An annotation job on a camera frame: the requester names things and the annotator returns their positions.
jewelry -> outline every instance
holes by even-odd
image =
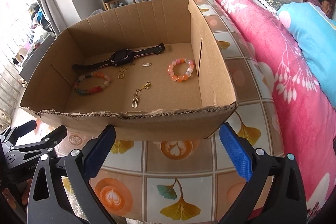
[[[176,66],[179,63],[187,63],[189,64],[189,68],[187,69],[187,71],[185,72],[184,75],[182,76],[176,76],[173,72],[173,68],[174,66]],[[187,58],[177,58],[176,60],[172,61],[169,66],[168,66],[168,73],[170,78],[173,81],[178,81],[178,82],[182,82],[183,80],[188,80],[188,77],[191,76],[191,73],[193,72],[194,69],[194,61],[191,59],[187,59]]]
[[[143,90],[143,89],[148,90],[149,87],[150,87],[150,85],[151,85],[151,82],[146,82],[146,83],[143,85],[142,88],[135,90],[135,93],[133,94],[134,99],[133,99],[132,107],[134,107],[134,108],[138,107],[138,99],[139,99],[139,98],[137,97],[137,96],[138,96],[138,93],[139,93],[141,90]]]
[[[81,90],[78,88],[79,82],[84,80],[85,78],[90,78],[90,77],[97,77],[97,78],[103,78],[106,81],[104,82],[103,85],[94,87],[90,90]],[[93,94],[99,91],[102,91],[105,87],[107,87],[110,84],[111,78],[108,75],[104,75],[102,72],[91,72],[82,76],[79,76],[76,80],[76,82],[73,84],[73,87],[75,88],[75,91],[80,94],[80,95],[87,95],[87,94]]]
[[[124,72],[125,70],[127,70],[127,67],[124,65],[118,69],[118,72]]]

beaded bracelet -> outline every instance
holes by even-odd
[[[97,86],[95,88],[92,88],[90,90],[81,90],[78,88],[78,84],[79,82],[81,82],[82,80],[84,80],[85,78],[90,78],[90,77],[97,77],[97,78],[104,78],[106,81],[104,82],[103,85],[101,86]],[[109,85],[111,81],[111,78],[107,75],[104,75],[102,72],[92,72],[92,73],[88,73],[82,76],[79,76],[76,80],[76,82],[73,84],[73,87],[75,88],[75,91],[80,94],[80,95],[87,95],[87,94],[93,94],[99,91],[102,91],[105,87],[107,87]]]
[[[176,66],[179,63],[188,63],[189,64],[189,68],[187,69],[187,71],[185,72],[184,75],[182,76],[176,76],[173,72],[173,68],[174,66]],[[182,82],[183,80],[188,80],[188,77],[191,76],[191,73],[193,72],[194,69],[194,61],[191,59],[187,59],[187,58],[178,58],[174,61],[172,61],[169,66],[168,66],[168,73],[170,78],[173,81],[178,81],[178,82]]]

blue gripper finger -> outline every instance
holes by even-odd
[[[224,123],[219,128],[219,138],[238,174],[249,181],[252,176],[251,158],[241,146],[238,136],[228,123]]]

bed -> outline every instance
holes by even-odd
[[[336,185],[336,112],[310,72],[301,50],[282,23],[258,0],[215,0],[234,32],[255,58],[274,100],[285,153],[299,164],[307,220]]]

